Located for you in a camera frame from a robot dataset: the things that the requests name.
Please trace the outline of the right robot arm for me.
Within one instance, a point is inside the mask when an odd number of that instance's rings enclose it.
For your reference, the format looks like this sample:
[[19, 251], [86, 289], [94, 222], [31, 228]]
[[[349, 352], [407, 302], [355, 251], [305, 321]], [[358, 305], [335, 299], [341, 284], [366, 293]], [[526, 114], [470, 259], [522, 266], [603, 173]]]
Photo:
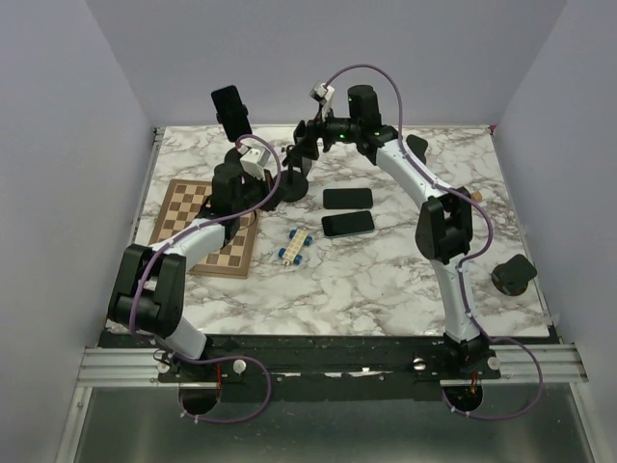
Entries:
[[296, 126], [286, 162], [305, 175], [320, 153], [329, 151], [333, 144], [353, 144], [410, 196], [419, 209], [416, 246], [436, 273], [443, 301], [443, 365], [450, 375], [466, 377], [489, 354], [488, 338], [472, 319], [473, 304], [465, 270], [473, 238], [469, 191], [441, 184], [406, 144], [402, 131], [383, 124], [378, 97], [371, 86], [357, 85], [348, 90], [346, 118], [334, 114], [334, 93], [327, 83], [318, 83], [310, 91], [318, 104], [317, 113]]

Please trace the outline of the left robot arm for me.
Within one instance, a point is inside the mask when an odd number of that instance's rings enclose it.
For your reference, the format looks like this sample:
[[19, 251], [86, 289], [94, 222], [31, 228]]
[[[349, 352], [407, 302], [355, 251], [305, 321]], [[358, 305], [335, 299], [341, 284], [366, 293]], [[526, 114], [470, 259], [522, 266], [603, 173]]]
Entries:
[[280, 182], [281, 176], [269, 171], [253, 177], [239, 163], [217, 166], [209, 196], [184, 230], [151, 246], [132, 244], [124, 250], [107, 318], [173, 351], [190, 379], [206, 379], [214, 359], [204, 351], [206, 334], [183, 316], [185, 275], [228, 245], [242, 216], [276, 208]]

